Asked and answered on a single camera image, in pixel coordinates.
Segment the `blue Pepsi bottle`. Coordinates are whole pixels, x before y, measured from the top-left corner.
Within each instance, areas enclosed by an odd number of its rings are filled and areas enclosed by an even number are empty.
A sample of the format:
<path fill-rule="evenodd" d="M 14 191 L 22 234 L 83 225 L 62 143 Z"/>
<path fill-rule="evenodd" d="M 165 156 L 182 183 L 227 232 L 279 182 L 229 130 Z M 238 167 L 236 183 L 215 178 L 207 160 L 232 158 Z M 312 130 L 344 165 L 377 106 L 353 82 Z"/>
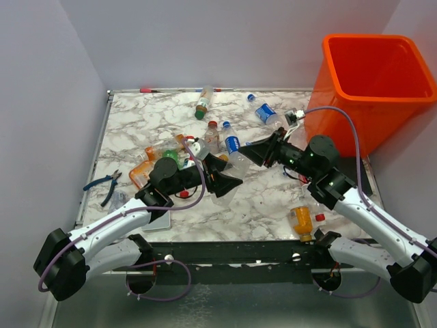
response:
<path fill-rule="evenodd" d="M 240 161 L 242 158 L 242 154 L 238 151 L 240 148 L 240 140 L 230 122 L 223 122 L 222 132 L 229 160 L 232 162 Z"/>

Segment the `orange juice bottle front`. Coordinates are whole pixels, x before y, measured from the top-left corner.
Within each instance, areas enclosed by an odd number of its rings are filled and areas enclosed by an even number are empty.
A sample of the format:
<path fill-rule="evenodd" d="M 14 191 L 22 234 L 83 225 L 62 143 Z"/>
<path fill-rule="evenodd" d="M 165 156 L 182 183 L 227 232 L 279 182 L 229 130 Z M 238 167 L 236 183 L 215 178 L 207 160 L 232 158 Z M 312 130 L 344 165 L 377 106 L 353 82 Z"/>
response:
<path fill-rule="evenodd" d="M 299 206 L 290 210 L 293 230 L 298 234 L 302 243 L 312 241 L 313 225 L 310 210 L 307 206 Z"/>

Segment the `orange juice bottle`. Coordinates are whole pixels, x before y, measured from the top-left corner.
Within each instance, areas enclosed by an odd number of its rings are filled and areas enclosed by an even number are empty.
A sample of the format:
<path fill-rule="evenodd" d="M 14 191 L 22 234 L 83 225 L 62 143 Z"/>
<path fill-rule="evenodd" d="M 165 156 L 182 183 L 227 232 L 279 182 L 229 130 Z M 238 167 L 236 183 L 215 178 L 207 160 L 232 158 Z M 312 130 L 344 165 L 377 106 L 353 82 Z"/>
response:
<path fill-rule="evenodd" d="M 313 225 L 310 210 L 307 206 L 299 206 L 290 210 L 293 230 L 298 234 L 302 243 L 312 241 Z"/>
<path fill-rule="evenodd" d="M 221 159 L 221 160 L 223 160 L 223 161 L 225 161 L 225 162 L 228 162 L 228 156 L 226 155 L 226 154 L 221 154 L 220 156 L 219 156 L 219 158 Z"/>

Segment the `red label bottle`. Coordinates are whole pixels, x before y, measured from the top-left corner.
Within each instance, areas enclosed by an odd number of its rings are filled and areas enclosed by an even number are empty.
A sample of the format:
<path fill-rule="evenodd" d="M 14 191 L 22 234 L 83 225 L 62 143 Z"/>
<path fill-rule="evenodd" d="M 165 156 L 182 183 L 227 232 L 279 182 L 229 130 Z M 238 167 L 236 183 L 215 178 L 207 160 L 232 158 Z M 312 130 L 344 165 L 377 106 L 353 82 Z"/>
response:
<path fill-rule="evenodd" d="M 324 215 L 324 207 L 321 203 L 313 198 L 310 191 L 308 190 L 309 181 L 306 178 L 301 178 L 300 184 L 300 199 L 302 200 L 303 204 L 309 208 L 309 211 L 314 216 L 316 222 L 324 221 L 326 219 Z"/>

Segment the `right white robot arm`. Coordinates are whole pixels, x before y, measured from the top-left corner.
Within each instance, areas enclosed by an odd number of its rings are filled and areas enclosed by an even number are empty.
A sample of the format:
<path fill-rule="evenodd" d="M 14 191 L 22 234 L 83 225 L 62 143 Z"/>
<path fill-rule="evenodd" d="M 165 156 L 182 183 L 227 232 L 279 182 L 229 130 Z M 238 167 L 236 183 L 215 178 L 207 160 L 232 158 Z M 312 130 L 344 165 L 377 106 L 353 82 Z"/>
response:
<path fill-rule="evenodd" d="M 408 228 L 377 206 L 338 170 L 339 153 L 330 137 L 312 137 L 304 150 L 290 144 L 283 128 L 239 152 L 258 166 L 278 163 L 309 180 L 317 203 L 348 218 L 380 248 L 366 247 L 329 232 L 313 251 L 315 262 L 329 267 L 349 264 L 385 279 L 403 298 L 421 303 L 436 285 L 436 240 Z"/>

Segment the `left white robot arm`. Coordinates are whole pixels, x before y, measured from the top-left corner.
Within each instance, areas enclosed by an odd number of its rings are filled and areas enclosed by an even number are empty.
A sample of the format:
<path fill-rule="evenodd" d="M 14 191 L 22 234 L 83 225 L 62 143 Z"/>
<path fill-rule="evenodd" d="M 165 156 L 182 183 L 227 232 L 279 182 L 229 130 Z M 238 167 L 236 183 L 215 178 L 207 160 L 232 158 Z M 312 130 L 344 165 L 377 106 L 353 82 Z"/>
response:
<path fill-rule="evenodd" d="M 146 268 L 151 253 L 140 246 L 140 241 L 124 235 L 170 210 L 196 206 L 197 201 L 174 205 L 171 196 L 185 189 L 200 187 L 202 194 L 223 197 L 239 187 L 242 179 L 225 175 L 225 166 L 223 160 L 211 154 L 184 169 L 172 158 L 159 159 L 147 184 L 123 206 L 82 228 L 70 232 L 57 228 L 48 234 L 33 264 L 40 278 L 38 290 L 64 301 L 79 291 L 93 273 L 131 265 L 138 270 Z M 123 239 L 121 247 L 114 245 L 117 239 Z"/>

